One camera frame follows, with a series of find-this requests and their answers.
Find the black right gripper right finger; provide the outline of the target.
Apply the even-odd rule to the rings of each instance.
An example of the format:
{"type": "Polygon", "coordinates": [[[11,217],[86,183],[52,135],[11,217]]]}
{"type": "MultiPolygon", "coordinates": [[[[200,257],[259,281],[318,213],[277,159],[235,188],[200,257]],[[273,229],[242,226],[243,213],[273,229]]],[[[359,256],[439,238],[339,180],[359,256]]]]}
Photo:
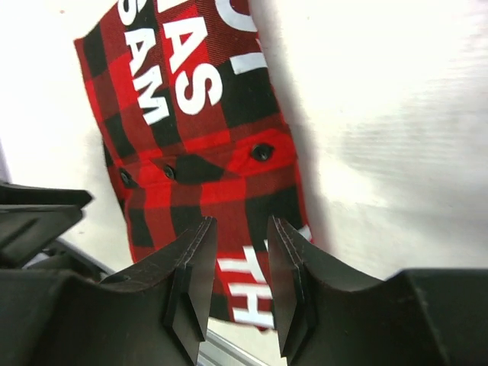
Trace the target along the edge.
{"type": "Polygon", "coordinates": [[[487,272],[407,269],[382,281],[268,221],[280,353],[290,365],[485,365],[487,272]]]}

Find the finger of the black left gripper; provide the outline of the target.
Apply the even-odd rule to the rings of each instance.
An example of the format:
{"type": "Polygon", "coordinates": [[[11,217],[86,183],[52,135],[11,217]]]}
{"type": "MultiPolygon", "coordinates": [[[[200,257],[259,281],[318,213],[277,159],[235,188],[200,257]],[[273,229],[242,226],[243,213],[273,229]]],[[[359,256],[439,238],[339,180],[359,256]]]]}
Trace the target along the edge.
{"type": "Polygon", "coordinates": [[[93,197],[88,191],[38,188],[1,182],[2,205],[75,205],[85,207],[93,197]]]}
{"type": "Polygon", "coordinates": [[[75,205],[2,205],[1,262],[29,262],[82,218],[75,205]]]}

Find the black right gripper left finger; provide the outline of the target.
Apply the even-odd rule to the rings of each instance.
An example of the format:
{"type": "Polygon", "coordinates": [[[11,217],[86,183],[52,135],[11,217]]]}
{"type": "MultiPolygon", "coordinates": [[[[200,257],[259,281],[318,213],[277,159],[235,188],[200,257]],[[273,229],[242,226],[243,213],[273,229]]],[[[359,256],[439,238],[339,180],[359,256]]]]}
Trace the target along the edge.
{"type": "Polygon", "coordinates": [[[196,364],[216,253],[207,217],[98,284],[71,271],[2,271],[1,363],[196,364]]]}

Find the red black plaid shirt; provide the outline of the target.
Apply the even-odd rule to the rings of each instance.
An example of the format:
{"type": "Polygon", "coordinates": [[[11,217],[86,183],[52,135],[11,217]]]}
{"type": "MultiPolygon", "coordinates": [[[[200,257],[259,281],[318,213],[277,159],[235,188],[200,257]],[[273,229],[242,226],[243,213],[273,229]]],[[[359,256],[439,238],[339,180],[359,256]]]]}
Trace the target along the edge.
{"type": "Polygon", "coordinates": [[[217,221],[210,315],[273,329],[267,224],[310,235],[246,1],[118,1],[75,41],[135,262],[217,221]]]}

